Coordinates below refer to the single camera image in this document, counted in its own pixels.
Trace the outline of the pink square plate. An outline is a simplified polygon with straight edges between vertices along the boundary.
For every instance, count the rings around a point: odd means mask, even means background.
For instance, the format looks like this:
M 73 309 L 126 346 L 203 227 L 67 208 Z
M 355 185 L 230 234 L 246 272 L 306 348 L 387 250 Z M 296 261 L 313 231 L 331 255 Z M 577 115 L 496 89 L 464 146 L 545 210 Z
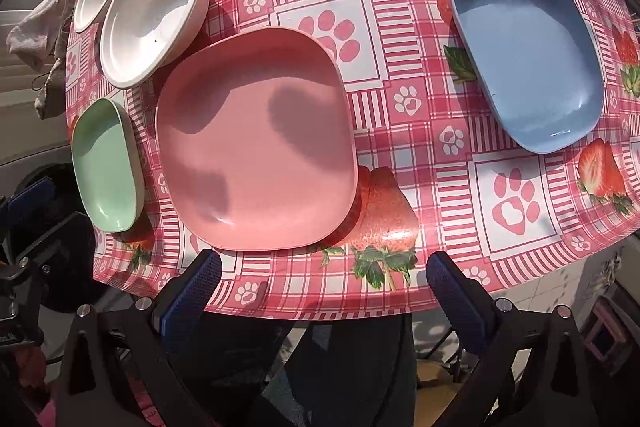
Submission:
M 307 246 L 352 208 L 358 167 L 343 80 L 301 31 L 259 28 L 189 56 L 160 92 L 155 128 L 178 217 L 217 248 Z

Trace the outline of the white paper bowl large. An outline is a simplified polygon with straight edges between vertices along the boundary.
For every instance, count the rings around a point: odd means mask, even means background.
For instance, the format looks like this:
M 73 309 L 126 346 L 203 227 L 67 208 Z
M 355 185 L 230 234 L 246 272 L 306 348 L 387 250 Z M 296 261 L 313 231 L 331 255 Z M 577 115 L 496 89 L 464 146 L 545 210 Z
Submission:
M 99 58 L 106 80 L 130 89 L 183 54 L 201 30 L 209 0 L 113 0 Z

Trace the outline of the blue square plate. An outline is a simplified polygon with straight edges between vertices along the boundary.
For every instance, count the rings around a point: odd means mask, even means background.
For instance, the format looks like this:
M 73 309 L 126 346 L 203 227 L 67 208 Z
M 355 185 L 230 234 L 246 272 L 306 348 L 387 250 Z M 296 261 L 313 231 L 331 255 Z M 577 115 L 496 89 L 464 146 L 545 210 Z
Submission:
M 574 0 L 450 0 L 491 112 L 520 147 L 563 150 L 603 106 L 598 52 Z

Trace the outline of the white washing machine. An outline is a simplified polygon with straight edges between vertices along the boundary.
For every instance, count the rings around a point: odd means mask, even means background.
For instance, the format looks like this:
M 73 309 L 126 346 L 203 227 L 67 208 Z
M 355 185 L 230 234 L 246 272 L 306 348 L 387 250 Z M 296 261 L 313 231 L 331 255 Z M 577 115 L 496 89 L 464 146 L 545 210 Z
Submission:
M 96 240 L 81 205 L 63 115 L 41 120 L 35 72 L 1 45 L 1 260 L 29 257 L 43 280 L 41 302 L 58 312 L 94 303 Z

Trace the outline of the green square plate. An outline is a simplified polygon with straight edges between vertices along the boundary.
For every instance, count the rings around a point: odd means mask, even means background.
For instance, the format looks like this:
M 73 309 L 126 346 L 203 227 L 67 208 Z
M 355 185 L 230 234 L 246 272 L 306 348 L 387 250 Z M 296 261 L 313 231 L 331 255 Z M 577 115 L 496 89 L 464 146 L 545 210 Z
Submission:
M 108 233 L 131 229 L 143 208 L 144 181 L 134 130 L 122 106 L 98 98 L 78 117 L 70 145 L 91 222 Z

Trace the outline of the white towel on rack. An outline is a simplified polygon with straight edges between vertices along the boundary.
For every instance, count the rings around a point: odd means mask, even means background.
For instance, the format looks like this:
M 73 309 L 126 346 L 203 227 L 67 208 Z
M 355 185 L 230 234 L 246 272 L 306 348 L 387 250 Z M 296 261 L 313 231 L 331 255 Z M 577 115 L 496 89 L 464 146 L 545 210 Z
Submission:
M 41 120 L 65 112 L 66 50 L 76 0 L 42 0 L 6 37 L 8 51 L 35 72 L 53 57 L 53 65 L 35 99 Z

